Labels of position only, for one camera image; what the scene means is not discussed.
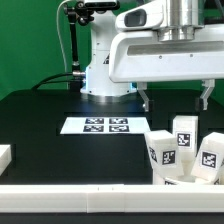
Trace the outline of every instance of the green backdrop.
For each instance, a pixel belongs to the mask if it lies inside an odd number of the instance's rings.
[[[56,11],[62,0],[0,1],[0,99],[12,91],[30,89],[42,79],[64,72],[56,30]],[[134,7],[123,4],[120,11]],[[206,15],[217,15],[207,10]],[[60,15],[60,27],[66,56],[71,62],[70,33],[67,18]],[[77,27],[81,67],[90,61],[90,29]],[[224,105],[223,80],[216,82],[212,95]],[[66,88],[54,84],[42,88]],[[149,83],[149,88],[201,89],[200,81]]]

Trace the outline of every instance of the white platform edge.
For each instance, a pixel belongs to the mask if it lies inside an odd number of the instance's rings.
[[[224,212],[224,186],[2,185],[1,213]]]

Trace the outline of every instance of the white cube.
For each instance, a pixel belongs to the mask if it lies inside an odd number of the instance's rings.
[[[223,171],[220,174],[220,184],[224,185],[224,172]]]
[[[176,137],[165,130],[144,135],[153,170],[161,177],[183,175]]]
[[[224,134],[213,132],[201,144],[191,175],[215,181],[219,178],[224,161]]]
[[[190,176],[191,175],[191,171],[193,169],[195,159],[193,161],[182,161],[184,176]]]
[[[182,161],[193,161],[197,154],[198,117],[176,116],[173,135],[177,137]]]
[[[216,181],[208,181],[193,176],[167,177],[165,185],[218,185],[219,179]]]
[[[10,145],[0,145],[0,175],[12,161]]]
[[[152,184],[153,185],[164,185],[165,184],[165,179],[161,177],[159,174],[157,174],[154,170],[152,173]]]

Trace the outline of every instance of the black square marker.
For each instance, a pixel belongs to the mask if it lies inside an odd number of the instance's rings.
[[[85,125],[83,132],[103,132],[104,131],[104,127],[103,125]]]
[[[202,152],[201,162],[203,166],[207,166],[210,168],[216,168],[217,156],[216,154],[209,152]]]
[[[115,133],[122,133],[122,132],[129,132],[129,126],[128,125],[110,125],[109,126],[109,132],[115,132]]]
[[[165,180],[165,185],[176,185],[176,184],[171,181]]]
[[[219,185],[219,184],[220,184],[219,179],[214,182],[214,185]]]
[[[151,147],[149,147],[149,151],[150,151],[150,154],[151,154],[151,158],[157,162],[157,158],[156,158],[156,152],[154,149],[152,149]]]
[[[184,134],[184,133],[178,133],[177,134],[177,143],[178,143],[178,146],[190,147],[191,146],[191,135]]]
[[[104,124],[104,118],[86,118],[86,124]]]
[[[174,164],[176,162],[176,151],[165,151],[163,152],[163,159],[162,164],[163,165],[170,165]]]
[[[127,118],[110,118],[109,124],[128,124]]]

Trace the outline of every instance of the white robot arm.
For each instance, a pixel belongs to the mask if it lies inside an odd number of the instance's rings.
[[[113,82],[203,80],[203,109],[224,78],[224,24],[204,25],[204,0],[153,0],[117,17]]]

